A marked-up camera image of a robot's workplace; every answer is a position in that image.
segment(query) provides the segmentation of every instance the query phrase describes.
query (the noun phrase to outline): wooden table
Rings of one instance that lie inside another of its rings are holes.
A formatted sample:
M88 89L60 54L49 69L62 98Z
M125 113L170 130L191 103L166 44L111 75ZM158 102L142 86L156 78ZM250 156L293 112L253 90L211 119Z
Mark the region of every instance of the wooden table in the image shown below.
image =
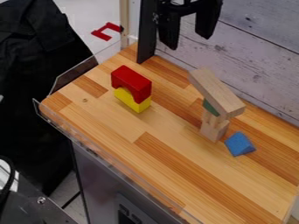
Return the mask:
M187 214L221 224L288 219L299 129L247 103L222 141L211 143L198 131L203 97L188 73L156 56L135 61L133 45L47 97L41 111L190 223ZM110 73L121 65L153 81L152 105L140 115L114 97ZM223 142L238 130L256 152L230 154Z

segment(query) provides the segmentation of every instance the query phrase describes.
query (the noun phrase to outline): blue block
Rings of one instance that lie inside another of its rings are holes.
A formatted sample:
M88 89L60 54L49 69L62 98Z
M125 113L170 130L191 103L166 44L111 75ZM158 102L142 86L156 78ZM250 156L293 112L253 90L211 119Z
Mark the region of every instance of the blue block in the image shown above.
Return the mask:
M225 144L234 157L255 151L253 144L242 132L234 133L225 141Z

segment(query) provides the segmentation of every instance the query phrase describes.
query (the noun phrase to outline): green block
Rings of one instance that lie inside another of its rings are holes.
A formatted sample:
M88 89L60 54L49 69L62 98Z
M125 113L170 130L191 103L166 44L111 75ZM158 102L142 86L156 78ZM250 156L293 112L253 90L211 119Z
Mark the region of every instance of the green block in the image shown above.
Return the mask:
M220 116L220 113L218 113L218 111L210 104L208 100L204 99L203 106L207 111L209 111L214 116Z

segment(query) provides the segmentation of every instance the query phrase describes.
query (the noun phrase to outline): transparent plastic wall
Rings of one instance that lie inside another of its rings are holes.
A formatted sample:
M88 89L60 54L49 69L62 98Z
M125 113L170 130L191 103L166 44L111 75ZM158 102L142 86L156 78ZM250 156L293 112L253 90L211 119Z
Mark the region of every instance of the transparent plastic wall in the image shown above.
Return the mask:
M96 53L94 56L82 61L81 63L79 63L79 65L61 74L57 77L49 95L52 95L68 83L80 77L82 74L97 67L105 60L108 60L109 58L113 57L120 50L121 41L118 41L109 46L108 48ZM152 186L150 183L148 183L146 180L140 177L129 167L124 165L119 159L109 154L107 151L105 151L105 149L102 149L94 141L92 141L86 135L78 131L66 119L60 117L57 113L55 113L47 106L43 105L35 99L33 99L33 104L38 116L40 116L50 125L52 125L55 129L63 133L74 143L78 144L82 150L92 151L93 153L96 153L96 157L99 158L99 162L104 164L109 169L112 169L117 176L123 178L130 185L132 185L132 187L134 187L138 192L146 196L149 200L154 200L155 203L157 203L167 214L173 217L177 216L181 220L181 223L202 223L196 218L194 218L191 214L186 212L176 202L169 199L162 192L157 190L154 186ZM131 179L138 179L138 184L135 181L132 181Z

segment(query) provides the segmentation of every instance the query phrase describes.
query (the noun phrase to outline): toy block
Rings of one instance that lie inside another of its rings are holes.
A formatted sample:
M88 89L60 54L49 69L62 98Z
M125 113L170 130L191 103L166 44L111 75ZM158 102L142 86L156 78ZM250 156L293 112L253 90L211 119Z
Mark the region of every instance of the toy block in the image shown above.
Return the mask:
M226 147L234 157L255 151L253 144L242 132L236 132L225 141Z
M189 81L224 119L245 111L245 104L208 69L190 72Z
M204 108L204 112L202 115L202 122L209 123L213 128L216 128L220 123L223 122L223 120L221 119L220 116L215 116Z
M127 66L121 66L111 73L113 88L126 88L139 104L151 95L151 81Z
M115 90L115 97L125 103L128 107L133 109L136 113L141 113L150 106L151 96L142 101L141 103L136 103L134 101L133 95L123 87L119 87Z
M210 125L208 122L202 122L200 133L210 139L212 142L217 143L221 137L223 137L228 129L229 121L225 120L220 123L216 128Z
M209 111L207 111L207 109L204 108L201 120L203 122L207 122L208 123L210 121L210 119L211 119L211 116L212 116L212 114Z
M204 99L203 106L207 111L209 111L214 116L220 116L220 113L218 113L218 111L210 104L208 100Z

